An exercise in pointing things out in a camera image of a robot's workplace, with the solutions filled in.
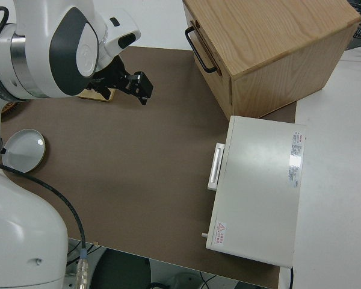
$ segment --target white case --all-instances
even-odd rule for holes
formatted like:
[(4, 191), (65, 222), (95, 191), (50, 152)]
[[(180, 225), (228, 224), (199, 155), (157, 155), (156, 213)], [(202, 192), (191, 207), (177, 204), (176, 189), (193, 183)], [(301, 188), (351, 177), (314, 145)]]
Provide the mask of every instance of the white case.
[(305, 133), (230, 118), (206, 248), (292, 267)]

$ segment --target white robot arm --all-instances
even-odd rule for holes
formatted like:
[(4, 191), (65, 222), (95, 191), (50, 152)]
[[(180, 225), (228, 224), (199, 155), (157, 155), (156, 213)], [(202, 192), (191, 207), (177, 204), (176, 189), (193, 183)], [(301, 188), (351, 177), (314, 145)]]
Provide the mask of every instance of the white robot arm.
[[(91, 0), (14, 0), (17, 24), (0, 24), (0, 122), (7, 102), (109, 88), (146, 104), (152, 85), (130, 75), (118, 54), (140, 37), (123, 11), (98, 14)], [(46, 201), (0, 169), (0, 288), (57, 289), (66, 268), (67, 229)]]

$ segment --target wooden drawer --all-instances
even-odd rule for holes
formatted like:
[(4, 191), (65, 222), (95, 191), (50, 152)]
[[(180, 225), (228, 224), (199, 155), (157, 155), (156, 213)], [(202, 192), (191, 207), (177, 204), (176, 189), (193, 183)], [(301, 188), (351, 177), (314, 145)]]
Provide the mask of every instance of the wooden drawer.
[(231, 77), (219, 55), (214, 52), (213, 46), (205, 37), (203, 28), (200, 26), (199, 21), (191, 15), (186, 6), (185, 13), (188, 26), (194, 27), (194, 31), (189, 33), (193, 45), (195, 46), (202, 61), (205, 63), (205, 66), (208, 68), (216, 67), (217, 71), (212, 73), (206, 72), (200, 64), (200, 61), (195, 56), (196, 64), (204, 79), (208, 83), (211, 92), (222, 108), (225, 116), (229, 119), (232, 115)]
[(199, 69), (227, 118), (322, 89), (360, 22), (346, 0), (183, 0)]

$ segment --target brown surface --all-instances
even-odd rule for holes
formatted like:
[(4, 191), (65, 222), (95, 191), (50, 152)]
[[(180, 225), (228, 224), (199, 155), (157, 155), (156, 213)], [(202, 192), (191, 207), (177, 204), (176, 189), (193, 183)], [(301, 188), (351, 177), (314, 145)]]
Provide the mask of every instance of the brown surface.
[(184, 0), (235, 78), (359, 22), (346, 0)]
[[(4, 141), (24, 128), (44, 135), (46, 156), (31, 174), (74, 204), (88, 241), (276, 288), (278, 267), (207, 250), (200, 236), (214, 202), (206, 187), (215, 143), (225, 141), (229, 123), (193, 53), (129, 48), (122, 56), (128, 71), (143, 70), (153, 82), (146, 107), (122, 92), (112, 102), (34, 100), (4, 120)], [(294, 108), (268, 118), (294, 121)], [(49, 201), (79, 238), (60, 200), (11, 178)]]
[(345, 0), (184, 0), (203, 77), (227, 118), (262, 117), (324, 87), (360, 16)]

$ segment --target white table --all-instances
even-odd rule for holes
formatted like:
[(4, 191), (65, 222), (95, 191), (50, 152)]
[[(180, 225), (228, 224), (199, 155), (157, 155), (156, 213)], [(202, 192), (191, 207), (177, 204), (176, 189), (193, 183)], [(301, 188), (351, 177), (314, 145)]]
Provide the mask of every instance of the white table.
[[(327, 85), (297, 103), (307, 126), (294, 288), (361, 288), (361, 48)], [(288, 288), (281, 270), (279, 288)]]

